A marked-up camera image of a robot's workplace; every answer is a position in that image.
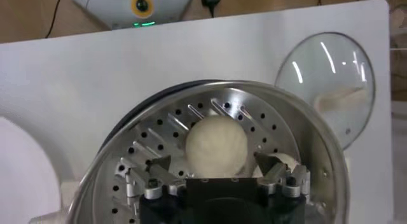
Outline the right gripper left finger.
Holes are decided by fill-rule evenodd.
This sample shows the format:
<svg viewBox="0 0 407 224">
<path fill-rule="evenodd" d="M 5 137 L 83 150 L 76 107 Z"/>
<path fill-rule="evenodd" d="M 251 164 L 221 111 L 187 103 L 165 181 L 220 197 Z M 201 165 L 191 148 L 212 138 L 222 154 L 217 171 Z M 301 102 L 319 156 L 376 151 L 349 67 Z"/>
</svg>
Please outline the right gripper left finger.
<svg viewBox="0 0 407 224">
<path fill-rule="evenodd" d="M 178 190 L 185 186 L 185 180 L 179 179 L 162 167 L 170 162 L 171 157 L 153 159 L 149 164 L 138 164 L 125 159 L 126 196 L 129 206 L 136 206 L 139 199 L 157 200 L 163 197 L 167 190 L 171 195 L 177 195 Z"/>
</svg>

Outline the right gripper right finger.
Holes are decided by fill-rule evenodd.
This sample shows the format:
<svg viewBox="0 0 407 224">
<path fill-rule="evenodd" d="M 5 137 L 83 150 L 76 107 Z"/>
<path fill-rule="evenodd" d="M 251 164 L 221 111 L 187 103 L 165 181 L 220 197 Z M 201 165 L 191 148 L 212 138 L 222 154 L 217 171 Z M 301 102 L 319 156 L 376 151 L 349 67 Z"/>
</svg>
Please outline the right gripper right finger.
<svg viewBox="0 0 407 224">
<path fill-rule="evenodd" d="M 310 171 L 285 153 L 254 152 L 254 178 L 262 199 L 280 194 L 288 199 L 310 199 Z"/>
</svg>

